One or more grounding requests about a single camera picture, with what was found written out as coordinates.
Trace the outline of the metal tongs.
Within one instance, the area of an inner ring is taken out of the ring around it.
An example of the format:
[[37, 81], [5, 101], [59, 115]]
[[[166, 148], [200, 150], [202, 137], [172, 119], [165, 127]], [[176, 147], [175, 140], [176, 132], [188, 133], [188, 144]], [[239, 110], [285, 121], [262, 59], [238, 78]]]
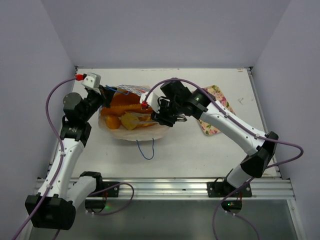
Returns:
[[165, 116], [160, 113], [138, 113], [131, 112], [131, 114], [138, 119], [138, 124], [159, 124], [161, 126], [173, 127], [175, 123], [186, 122], [187, 117], [185, 115], [170, 115]]

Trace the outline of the checkered paper bag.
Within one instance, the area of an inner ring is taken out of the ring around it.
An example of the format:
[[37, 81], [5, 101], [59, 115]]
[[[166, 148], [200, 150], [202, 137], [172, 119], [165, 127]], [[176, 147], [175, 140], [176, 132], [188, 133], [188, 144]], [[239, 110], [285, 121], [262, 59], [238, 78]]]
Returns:
[[152, 160], [144, 155], [140, 142], [151, 141], [152, 151], [155, 150], [155, 140], [163, 138], [168, 132], [167, 126], [162, 126], [151, 119], [152, 109], [142, 109], [140, 98], [150, 90], [149, 86], [119, 85], [105, 86], [114, 95], [110, 107], [101, 107], [98, 112], [98, 125], [110, 132], [117, 140], [135, 142], [143, 158]]

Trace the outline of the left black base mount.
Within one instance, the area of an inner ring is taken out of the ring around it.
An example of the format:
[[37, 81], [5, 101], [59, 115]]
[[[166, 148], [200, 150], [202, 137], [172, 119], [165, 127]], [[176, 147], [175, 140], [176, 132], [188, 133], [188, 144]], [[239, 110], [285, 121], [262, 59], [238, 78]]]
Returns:
[[101, 186], [98, 187], [97, 191], [101, 191], [110, 187], [112, 188], [100, 193], [90, 193], [88, 195], [88, 198], [94, 198], [94, 199], [85, 199], [85, 202], [84, 202], [85, 209], [90, 212], [101, 213], [107, 207], [108, 197], [117, 198], [119, 196], [119, 187], [115, 186], [116, 184], [119, 184], [119, 182], [103, 181]]

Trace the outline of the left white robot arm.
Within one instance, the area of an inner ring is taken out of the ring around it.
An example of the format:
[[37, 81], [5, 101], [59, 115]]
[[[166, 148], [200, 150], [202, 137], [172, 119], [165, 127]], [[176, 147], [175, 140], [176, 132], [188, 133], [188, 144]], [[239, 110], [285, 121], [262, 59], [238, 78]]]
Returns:
[[64, 116], [58, 136], [62, 144], [37, 194], [26, 198], [25, 207], [35, 228], [69, 230], [86, 197], [103, 193], [104, 184], [99, 172], [83, 172], [75, 185], [69, 186], [76, 162], [90, 136], [89, 119], [100, 107], [110, 107], [114, 96], [112, 90], [103, 86], [86, 91], [86, 98], [76, 92], [64, 97]]

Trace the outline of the long ridged orange bread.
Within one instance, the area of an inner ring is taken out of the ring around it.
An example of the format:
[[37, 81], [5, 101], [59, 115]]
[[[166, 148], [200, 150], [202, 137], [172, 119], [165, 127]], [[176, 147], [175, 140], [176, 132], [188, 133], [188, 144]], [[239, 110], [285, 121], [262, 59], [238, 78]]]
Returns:
[[100, 111], [101, 116], [122, 116], [126, 112], [139, 112], [141, 111], [141, 105], [129, 104], [129, 105], [113, 105], [110, 107], [103, 107]]

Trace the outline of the small orange bread roll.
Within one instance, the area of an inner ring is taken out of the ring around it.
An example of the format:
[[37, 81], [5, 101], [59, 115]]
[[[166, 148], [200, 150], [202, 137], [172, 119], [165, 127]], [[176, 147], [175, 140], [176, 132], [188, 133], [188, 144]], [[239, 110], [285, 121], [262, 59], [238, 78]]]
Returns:
[[116, 115], [107, 115], [105, 123], [110, 130], [116, 130], [122, 125], [121, 120]]

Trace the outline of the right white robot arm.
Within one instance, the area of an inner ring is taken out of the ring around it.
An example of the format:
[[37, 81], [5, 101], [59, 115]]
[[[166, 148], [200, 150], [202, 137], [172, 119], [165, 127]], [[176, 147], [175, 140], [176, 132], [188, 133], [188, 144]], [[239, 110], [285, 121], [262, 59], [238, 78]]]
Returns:
[[140, 98], [140, 103], [151, 107], [152, 120], [162, 126], [172, 127], [176, 122], [194, 117], [233, 140], [246, 153], [246, 157], [227, 174], [216, 190], [235, 196], [246, 181], [262, 177], [275, 154], [279, 136], [272, 131], [265, 133], [255, 129], [205, 89], [197, 86], [195, 91], [190, 91], [184, 83], [185, 80], [179, 78], [164, 80], [159, 83], [162, 96], [150, 90]]

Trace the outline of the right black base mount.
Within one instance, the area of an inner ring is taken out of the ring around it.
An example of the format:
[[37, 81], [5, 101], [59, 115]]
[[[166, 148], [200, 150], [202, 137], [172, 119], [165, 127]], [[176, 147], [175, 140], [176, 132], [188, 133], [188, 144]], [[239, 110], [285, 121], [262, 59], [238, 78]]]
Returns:
[[[225, 198], [228, 194], [234, 191], [236, 188], [227, 183], [226, 180], [216, 178], [214, 181], [209, 181], [206, 183], [207, 195], [209, 198]], [[220, 204], [224, 211], [232, 214], [238, 214], [243, 207], [243, 198], [251, 198], [253, 196], [251, 186], [245, 186], [241, 190], [238, 190], [231, 198], [233, 200], [228, 200], [227, 198]]]

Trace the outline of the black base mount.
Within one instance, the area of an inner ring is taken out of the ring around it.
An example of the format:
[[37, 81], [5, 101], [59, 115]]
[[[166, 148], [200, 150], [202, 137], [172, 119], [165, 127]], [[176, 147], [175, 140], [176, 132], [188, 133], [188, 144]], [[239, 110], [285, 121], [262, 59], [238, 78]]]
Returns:
[[94, 199], [85, 199], [85, 202], [84, 202], [85, 209], [90, 212], [101, 213], [107, 207], [108, 197], [117, 198], [119, 196], [119, 187], [115, 186], [116, 184], [119, 184], [119, 182], [103, 181], [101, 186], [98, 187], [97, 191], [101, 191], [110, 187], [112, 188], [100, 193], [90, 193], [88, 195], [88, 198], [94, 198]]
[[[234, 191], [236, 188], [227, 183], [226, 180], [216, 178], [214, 181], [209, 181], [206, 183], [207, 195], [209, 198], [225, 198], [228, 194]], [[232, 214], [238, 214], [243, 207], [243, 198], [251, 198], [253, 196], [251, 186], [245, 186], [241, 190], [238, 190], [231, 198], [233, 200], [228, 200], [227, 198], [220, 204], [224, 211]]]

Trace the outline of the herb bread slice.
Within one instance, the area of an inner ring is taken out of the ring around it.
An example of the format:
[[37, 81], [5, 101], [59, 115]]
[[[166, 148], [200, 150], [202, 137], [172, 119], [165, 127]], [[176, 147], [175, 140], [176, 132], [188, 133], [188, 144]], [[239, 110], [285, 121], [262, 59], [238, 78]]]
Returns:
[[139, 121], [139, 118], [133, 115], [130, 112], [126, 112], [123, 114], [120, 118], [121, 124], [127, 129], [127, 130], [133, 130], [137, 127]]

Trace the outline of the aluminium rail frame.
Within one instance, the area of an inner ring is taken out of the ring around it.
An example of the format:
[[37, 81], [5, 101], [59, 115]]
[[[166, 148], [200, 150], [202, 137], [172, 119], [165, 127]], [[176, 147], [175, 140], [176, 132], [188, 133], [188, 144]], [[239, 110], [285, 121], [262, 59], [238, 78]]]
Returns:
[[[104, 178], [108, 182], [129, 183], [134, 188], [134, 200], [222, 200], [222, 197], [209, 197], [208, 182], [213, 178]], [[243, 188], [251, 192], [244, 200], [294, 200], [295, 194], [290, 180], [278, 177], [254, 179]]]

